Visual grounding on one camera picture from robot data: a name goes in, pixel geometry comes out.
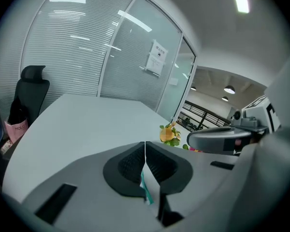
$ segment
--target window blinds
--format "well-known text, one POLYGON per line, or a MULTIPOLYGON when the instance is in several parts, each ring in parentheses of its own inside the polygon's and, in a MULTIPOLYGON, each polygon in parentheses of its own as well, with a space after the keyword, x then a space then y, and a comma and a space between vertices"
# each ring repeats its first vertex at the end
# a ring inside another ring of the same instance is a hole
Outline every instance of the window blinds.
POLYGON ((10 114, 21 52, 30 24, 44 0, 15 0, 0 21, 0 116, 10 114))
POLYGON ((64 93, 96 96, 104 57, 132 0, 46 0, 30 29, 22 60, 45 65, 50 88, 42 110, 64 93))

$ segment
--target chair headrest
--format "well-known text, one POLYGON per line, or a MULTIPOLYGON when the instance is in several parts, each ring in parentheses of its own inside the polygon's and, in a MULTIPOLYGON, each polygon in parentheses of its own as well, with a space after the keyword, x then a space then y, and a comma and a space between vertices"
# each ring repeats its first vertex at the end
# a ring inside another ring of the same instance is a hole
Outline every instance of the chair headrest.
POLYGON ((30 83, 41 83, 42 71, 45 68, 45 65, 29 65, 23 69, 21 72, 21 79, 25 82, 30 83))

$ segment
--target bouquet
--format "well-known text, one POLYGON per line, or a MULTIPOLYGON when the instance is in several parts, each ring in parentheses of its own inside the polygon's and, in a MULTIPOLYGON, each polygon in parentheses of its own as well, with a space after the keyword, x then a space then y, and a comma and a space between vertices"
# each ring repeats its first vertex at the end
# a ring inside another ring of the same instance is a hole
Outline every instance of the bouquet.
MULTIPOLYGON (((176 122, 169 123, 166 126, 160 126, 160 140, 165 145, 169 146, 179 146, 180 143, 180 132, 175 128, 176 122)), ((183 149, 188 150, 187 145, 183 145, 183 149)))

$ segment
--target glass partition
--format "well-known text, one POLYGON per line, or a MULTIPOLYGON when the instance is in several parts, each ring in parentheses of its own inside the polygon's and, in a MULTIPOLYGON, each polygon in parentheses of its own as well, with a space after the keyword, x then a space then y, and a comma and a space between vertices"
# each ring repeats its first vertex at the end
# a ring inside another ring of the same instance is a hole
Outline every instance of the glass partition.
POLYGON ((194 59, 195 55, 185 39, 183 39, 169 82, 165 88, 157 111, 160 116, 169 122, 172 121, 184 95, 194 59))
POLYGON ((148 0, 136 0, 118 30, 101 96, 141 101, 156 111, 178 50, 181 31, 148 0))

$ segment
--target white machine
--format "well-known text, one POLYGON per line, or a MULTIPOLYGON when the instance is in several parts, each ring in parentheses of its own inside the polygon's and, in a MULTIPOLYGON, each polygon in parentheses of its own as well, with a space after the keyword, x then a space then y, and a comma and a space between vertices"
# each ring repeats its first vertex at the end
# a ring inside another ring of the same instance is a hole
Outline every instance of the white machine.
POLYGON ((237 110, 231 124, 192 132, 188 144, 198 150, 223 155, 238 154, 244 146, 258 142, 266 134, 280 127, 280 121, 269 99, 263 95, 237 110))

